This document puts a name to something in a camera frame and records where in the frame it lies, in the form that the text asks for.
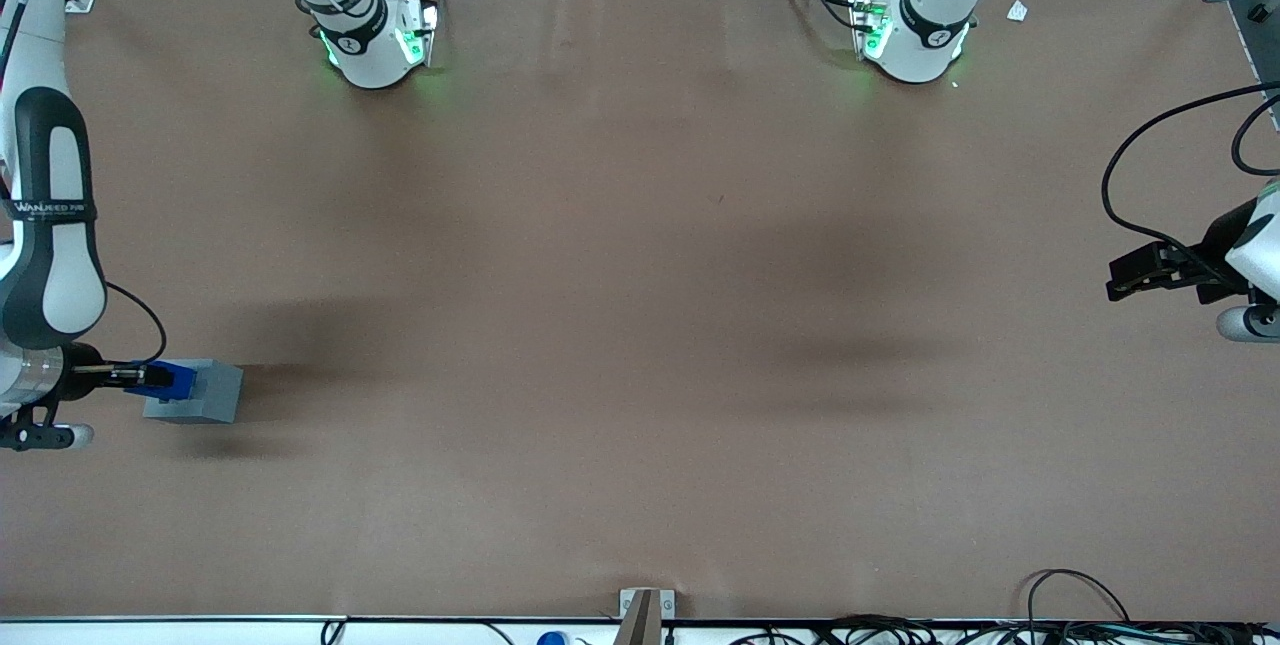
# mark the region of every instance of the white paper scrap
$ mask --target white paper scrap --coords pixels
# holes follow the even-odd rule
[[[1009,8],[1009,19],[1014,22],[1027,20],[1027,6],[1023,1],[1014,1],[1014,6]]]

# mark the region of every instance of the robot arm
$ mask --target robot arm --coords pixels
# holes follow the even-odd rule
[[[106,303],[97,259],[88,132],[63,65],[65,4],[0,3],[0,448],[87,445],[87,426],[54,422],[59,403],[96,386],[173,385],[163,363],[110,363],[77,338]],[[352,84],[383,88],[426,61],[434,8],[419,0],[302,0],[330,61]],[[37,412],[44,412],[37,417]]]
[[[436,24],[420,0],[301,0],[320,26],[329,63],[358,88],[387,88],[425,65]]]
[[[904,83],[928,83],[960,58],[978,0],[868,0],[855,22],[868,33],[854,44],[865,60]]]

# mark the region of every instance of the gray block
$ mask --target gray block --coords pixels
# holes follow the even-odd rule
[[[186,401],[160,401],[147,398],[142,417],[173,422],[174,425],[201,425],[236,422],[241,383],[244,371],[218,361],[164,361],[179,363],[196,371],[196,384]]]

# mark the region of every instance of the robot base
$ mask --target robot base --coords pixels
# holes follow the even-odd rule
[[[855,26],[872,27],[870,33],[854,31],[854,51],[861,60],[873,61],[884,74],[904,83],[928,83],[947,70],[960,58],[969,26],[941,49],[928,49],[919,35],[904,24],[901,0],[851,0],[850,17]]]
[[[344,38],[330,44],[324,33],[320,40],[329,51],[329,63],[357,88],[380,90],[399,83],[415,67],[430,67],[439,8],[421,0],[385,0],[387,24],[365,49],[356,52]]]

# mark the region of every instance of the brown table surface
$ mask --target brown table surface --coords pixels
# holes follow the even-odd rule
[[[1280,349],[1103,291],[1144,243],[1098,203],[1112,148],[1253,81],[1225,4],[984,0],[905,86],[801,0],[448,0],[438,68],[362,93],[289,1],[73,22],[106,273],[246,392],[229,427],[95,394],[64,408],[91,449],[0,453],[4,614],[653,584],[687,616],[1012,616],[1074,567],[1139,618],[1275,617]],[[1261,187],[1228,157],[1254,104],[1143,139],[1117,207],[1197,241]],[[154,335],[113,302],[86,340]],[[1066,582],[1041,613],[1110,614]]]

